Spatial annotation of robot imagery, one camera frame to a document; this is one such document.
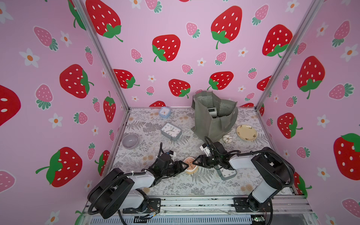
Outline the peach cat-face clock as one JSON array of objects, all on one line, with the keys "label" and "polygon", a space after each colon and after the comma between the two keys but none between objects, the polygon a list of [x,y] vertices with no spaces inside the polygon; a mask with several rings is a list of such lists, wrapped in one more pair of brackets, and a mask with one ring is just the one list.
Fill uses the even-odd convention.
[{"label": "peach cat-face clock", "polygon": [[193,162],[195,161],[194,157],[187,157],[184,162],[188,164],[188,168],[185,170],[187,174],[193,174],[198,171],[199,167],[194,165]]}]

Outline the large grey-green rectangular clock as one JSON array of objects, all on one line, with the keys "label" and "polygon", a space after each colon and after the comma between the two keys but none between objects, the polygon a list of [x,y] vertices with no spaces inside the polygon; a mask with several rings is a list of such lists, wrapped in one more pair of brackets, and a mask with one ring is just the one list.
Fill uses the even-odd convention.
[{"label": "large grey-green rectangular clock", "polygon": [[217,173],[218,173],[220,179],[223,181],[232,179],[232,178],[236,177],[236,175],[237,175],[236,170],[228,170],[228,169],[224,169],[224,168],[218,169]]}]

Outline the grey-green canvas tote bag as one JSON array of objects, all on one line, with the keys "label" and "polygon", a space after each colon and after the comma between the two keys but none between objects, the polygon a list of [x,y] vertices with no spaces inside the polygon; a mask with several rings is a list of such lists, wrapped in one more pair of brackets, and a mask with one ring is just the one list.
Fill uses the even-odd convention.
[{"label": "grey-green canvas tote bag", "polygon": [[[208,108],[212,107],[217,108],[216,118],[212,118],[208,112]],[[213,142],[231,131],[239,112],[237,102],[221,99],[212,91],[195,94],[191,108],[195,111],[195,125],[191,130],[201,140],[208,137]]]}]

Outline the white digital clock green screen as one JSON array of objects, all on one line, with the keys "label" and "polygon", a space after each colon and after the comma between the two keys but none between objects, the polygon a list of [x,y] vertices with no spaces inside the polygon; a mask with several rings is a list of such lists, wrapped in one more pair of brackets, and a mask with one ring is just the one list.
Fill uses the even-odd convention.
[{"label": "white digital clock green screen", "polygon": [[218,116],[216,107],[208,108],[208,112],[212,118],[216,118]]}]

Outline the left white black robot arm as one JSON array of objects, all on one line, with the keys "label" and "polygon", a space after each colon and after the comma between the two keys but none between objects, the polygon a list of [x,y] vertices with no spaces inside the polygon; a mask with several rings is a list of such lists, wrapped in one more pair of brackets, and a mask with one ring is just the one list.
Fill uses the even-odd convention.
[{"label": "left white black robot arm", "polygon": [[189,165],[181,160],[173,161],[171,153],[165,153],[141,172],[124,173],[115,168],[88,194],[88,214],[100,214],[107,219],[118,210],[138,213],[156,211],[143,188],[153,187],[165,178],[186,171],[188,167]]}]

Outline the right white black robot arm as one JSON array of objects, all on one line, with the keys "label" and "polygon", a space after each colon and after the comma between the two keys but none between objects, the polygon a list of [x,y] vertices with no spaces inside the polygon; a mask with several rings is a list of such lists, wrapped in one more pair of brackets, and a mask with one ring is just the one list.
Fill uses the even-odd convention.
[{"label": "right white black robot arm", "polygon": [[262,181],[245,203],[253,212],[259,211],[265,202],[270,201],[283,188],[294,184],[293,166],[269,147],[241,153],[239,150],[226,151],[221,143],[211,142],[203,144],[201,149],[204,154],[198,156],[192,162],[193,165],[229,171],[254,168],[260,173]]}]

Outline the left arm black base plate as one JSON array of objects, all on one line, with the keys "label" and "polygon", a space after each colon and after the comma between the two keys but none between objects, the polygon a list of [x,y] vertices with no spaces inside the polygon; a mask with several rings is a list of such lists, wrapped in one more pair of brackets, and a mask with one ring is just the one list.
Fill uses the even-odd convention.
[{"label": "left arm black base plate", "polygon": [[126,208],[122,210],[124,214],[150,214],[159,213],[161,208],[161,198],[145,199],[138,208]]}]

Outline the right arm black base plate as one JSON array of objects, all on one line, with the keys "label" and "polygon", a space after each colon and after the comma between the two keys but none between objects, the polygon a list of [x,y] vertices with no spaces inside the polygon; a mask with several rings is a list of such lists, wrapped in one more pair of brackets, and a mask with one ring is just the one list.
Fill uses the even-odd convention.
[{"label": "right arm black base plate", "polygon": [[264,203],[259,203],[254,198],[236,197],[233,198],[232,207],[235,208],[236,212],[243,213],[272,212],[272,204],[269,199]]}]

